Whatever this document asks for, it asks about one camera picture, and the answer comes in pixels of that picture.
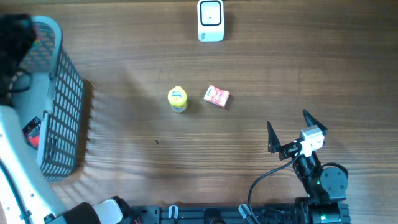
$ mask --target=perforated basket side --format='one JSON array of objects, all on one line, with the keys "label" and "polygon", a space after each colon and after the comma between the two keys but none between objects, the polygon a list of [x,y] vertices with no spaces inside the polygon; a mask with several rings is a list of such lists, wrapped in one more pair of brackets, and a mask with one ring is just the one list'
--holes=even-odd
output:
[{"label": "perforated basket side", "polygon": [[75,168],[83,96],[83,81],[62,47],[41,165],[49,181],[63,179]]}]

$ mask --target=yellow container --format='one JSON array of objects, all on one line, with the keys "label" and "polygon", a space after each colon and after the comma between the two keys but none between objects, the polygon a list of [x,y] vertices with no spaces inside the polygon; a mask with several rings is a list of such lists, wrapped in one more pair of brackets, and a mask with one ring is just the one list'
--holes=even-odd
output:
[{"label": "yellow container", "polygon": [[188,98],[187,93],[179,86],[169,91],[169,103],[174,112],[181,113],[187,109]]}]

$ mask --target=gray basket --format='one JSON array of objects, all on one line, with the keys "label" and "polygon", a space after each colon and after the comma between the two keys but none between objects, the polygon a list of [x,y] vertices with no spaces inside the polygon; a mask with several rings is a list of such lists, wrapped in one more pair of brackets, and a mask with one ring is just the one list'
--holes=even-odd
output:
[{"label": "gray basket", "polygon": [[45,16],[32,20],[40,45],[35,43],[21,63],[32,73],[32,84],[30,90],[14,94],[12,100],[21,127],[35,116],[42,120],[39,148],[32,147],[28,153],[36,156],[47,180],[62,180],[76,165],[84,85],[62,47],[60,26]]}]

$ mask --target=wood grain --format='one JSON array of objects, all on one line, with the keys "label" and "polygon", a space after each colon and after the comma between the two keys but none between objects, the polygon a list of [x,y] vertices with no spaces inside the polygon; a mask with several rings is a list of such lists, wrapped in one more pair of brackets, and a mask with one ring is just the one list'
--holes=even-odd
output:
[{"label": "wood grain", "polygon": [[[353,223],[398,218],[397,9],[225,2],[225,40],[204,44],[195,2],[3,8],[56,19],[86,80],[79,165],[52,184],[68,207],[113,195],[131,205],[246,203],[255,178],[285,163],[267,153],[267,120],[287,143],[306,108],[330,130],[321,162],[350,172]],[[203,101],[210,84],[231,92],[226,110]],[[167,102],[175,86],[188,93],[183,114]],[[303,195],[289,168],[263,180],[253,200]]]}]

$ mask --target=red object in basket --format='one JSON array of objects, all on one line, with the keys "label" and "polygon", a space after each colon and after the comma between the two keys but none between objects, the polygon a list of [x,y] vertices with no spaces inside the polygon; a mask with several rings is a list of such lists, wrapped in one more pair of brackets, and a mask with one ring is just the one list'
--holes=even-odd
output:
[{"label": "red object in basket", "polygon": [[209,89],[205,94],[204,100],[214,105],[225,108],[225,104],[229,98],[229,92],[226,90],[220,90],[219,88],[210,85]]}]

